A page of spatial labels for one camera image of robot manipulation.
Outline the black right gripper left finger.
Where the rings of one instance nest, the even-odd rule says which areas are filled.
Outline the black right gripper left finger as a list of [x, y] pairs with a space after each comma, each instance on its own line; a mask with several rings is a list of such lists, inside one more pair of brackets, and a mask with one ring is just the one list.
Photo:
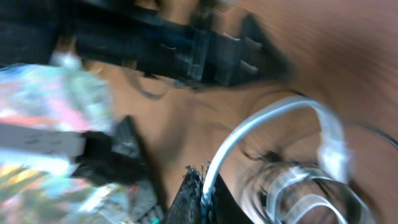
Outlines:
[[199, 171], [187, 166], [180, 188], [164, 217], [164, 224], [200, 224], [202, 179]]

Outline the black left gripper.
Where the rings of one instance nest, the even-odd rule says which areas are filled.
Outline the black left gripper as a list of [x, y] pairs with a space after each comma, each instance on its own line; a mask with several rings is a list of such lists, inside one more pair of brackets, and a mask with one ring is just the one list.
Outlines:
[[211, 18], [180, 25], [140, 6], [75, 6], [76, 52], [136, 69], [147, 76], [193, 86], [235, 86], [242, 82], [290, 80], [290, 64], [252, 14], [241, 24], [241, 55], [221, 58], [226, 38], [210, 29]]

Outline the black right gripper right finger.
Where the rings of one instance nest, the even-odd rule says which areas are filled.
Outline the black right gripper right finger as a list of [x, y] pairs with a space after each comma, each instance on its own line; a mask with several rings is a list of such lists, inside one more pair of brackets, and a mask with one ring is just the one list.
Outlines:
[[211, 201], [211, 223], [253, 224], [237, 204], [222, 177], [218, 174]]

